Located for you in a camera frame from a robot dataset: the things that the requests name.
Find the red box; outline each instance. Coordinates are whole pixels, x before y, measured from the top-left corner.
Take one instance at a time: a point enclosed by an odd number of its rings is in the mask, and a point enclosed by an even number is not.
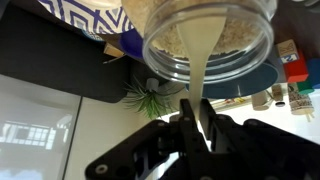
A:
[[[309,76],[306,60],[302,51],[298,50],[298,54],[299,60],[283,65],[288,83],[302,82]]]

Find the green plant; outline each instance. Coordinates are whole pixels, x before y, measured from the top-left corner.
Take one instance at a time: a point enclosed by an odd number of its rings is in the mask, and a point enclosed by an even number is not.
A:
[[[130,109],[137,109],[137,112],[144,113],[149,119],[155,119],[174,112],[171,106],[170,96],[178,93],[174,90],[174,86],[167,89],[165,92],[157,92],[142,86],[136,79],[132,85],[127,84],[129,91],[124,103]]]

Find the glass jar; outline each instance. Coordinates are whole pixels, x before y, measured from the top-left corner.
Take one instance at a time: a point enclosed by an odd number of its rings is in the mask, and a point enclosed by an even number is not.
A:
[[[189,60],[176,27],[179,23],[226,17],[224,30],[207,62],[205,84],[249,73],[264,62],[273,45],[269,21],[277,0],[122,0],[122,5],[144,39],[147,65],[173,81],[190,80]],[[217,8],[227,10],[215,11]]]

